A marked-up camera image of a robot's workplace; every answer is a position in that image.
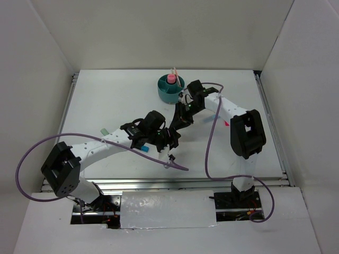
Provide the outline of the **blue capped clear highlighter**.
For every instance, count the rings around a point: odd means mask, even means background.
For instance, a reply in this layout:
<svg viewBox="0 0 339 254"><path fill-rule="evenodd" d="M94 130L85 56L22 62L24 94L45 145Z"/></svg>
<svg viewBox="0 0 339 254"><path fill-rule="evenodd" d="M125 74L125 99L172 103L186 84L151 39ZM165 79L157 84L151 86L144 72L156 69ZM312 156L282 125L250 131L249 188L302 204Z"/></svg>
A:
<svg viewBox="0 0 339 254"><path fill-rule="evenodd" d="M211 115L211 116L209 116L209 117L207 117L207 118L203 119L203 122L204 122L204 123L211 122L211 121L213 121L213 120L214 120L214 118L215 118L215 116Z"/></svg>

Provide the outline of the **pink capped marker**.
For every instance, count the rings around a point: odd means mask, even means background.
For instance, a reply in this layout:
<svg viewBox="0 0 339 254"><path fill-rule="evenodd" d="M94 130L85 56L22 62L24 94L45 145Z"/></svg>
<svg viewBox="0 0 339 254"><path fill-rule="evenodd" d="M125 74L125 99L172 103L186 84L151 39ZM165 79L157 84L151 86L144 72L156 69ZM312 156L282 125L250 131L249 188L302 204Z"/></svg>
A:
<svg viewBox="0 0 339 254"><path fill-rule="evenodd" d="M168 74L166 78L166 82L170 85L176 83L176 76L174 74Z"/></svg>

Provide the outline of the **thin orange pen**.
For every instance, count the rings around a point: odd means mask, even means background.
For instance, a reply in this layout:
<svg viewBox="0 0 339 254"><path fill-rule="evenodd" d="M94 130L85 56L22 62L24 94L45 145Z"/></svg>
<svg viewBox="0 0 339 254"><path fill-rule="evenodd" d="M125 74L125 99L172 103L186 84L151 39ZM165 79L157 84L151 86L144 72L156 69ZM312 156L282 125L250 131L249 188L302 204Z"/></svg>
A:
<svg viewBox="0 0 339 254"><path fill-rule="evenodd" d="M179 77L179 75L178 75L178 72L177 72L177 70L176 70L175 67L174 67L173 69L175 70L175 72L176 72L176 74L177 74L177 83L178 83L178 86L179 86L179 87L182 87L181 81L180 81L180 77Z"/></svg>

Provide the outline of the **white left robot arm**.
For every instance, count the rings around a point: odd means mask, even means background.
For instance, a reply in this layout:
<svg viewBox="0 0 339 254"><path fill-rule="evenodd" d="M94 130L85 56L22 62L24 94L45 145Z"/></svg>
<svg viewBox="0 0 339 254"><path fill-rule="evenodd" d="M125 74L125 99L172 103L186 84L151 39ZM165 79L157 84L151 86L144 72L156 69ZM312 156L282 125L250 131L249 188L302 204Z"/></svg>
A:
<svg viewBox="0 0 339 254"><path fill-rule="evenodd" d="M82 177L81 172L114 154L137 151L145 143L156 147L160 161L166 164L172 162L174 156L169 151L179 145L180 134L173 127L164 127L164 124L164 116L151 111L145 118L126 123L99 139L72 146L59 142L53 147L41 172L57 197L72 196L92 211L99 211L106 205L115 210L118 206L103 194L97 184Z"/></svg>

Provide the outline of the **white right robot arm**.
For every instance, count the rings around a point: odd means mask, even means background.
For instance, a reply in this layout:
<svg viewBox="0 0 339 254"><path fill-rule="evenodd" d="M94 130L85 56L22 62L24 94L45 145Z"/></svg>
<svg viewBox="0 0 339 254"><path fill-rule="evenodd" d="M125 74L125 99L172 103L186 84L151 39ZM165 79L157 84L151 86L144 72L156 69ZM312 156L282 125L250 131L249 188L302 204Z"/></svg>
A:
<svg viewBox="0 0 339 254"><path fill-rule="evenodd" d="M203 110L215 113L205 154L206 176L214 181L231 179L231 201L236 207L244 207L254 195L254 171L257 155L266 144L266 136L259 111L246 110L224 98L223 85L217 90L205 88L202 82L195 80L186 89L192 97L189 103L175 104L175 113L170 127L180 130L193 124L193 116ZM230 145L237 156L238 172L234 177L213 178L208 173L208 156L217 117L221 117L230 127Z"/></svg>

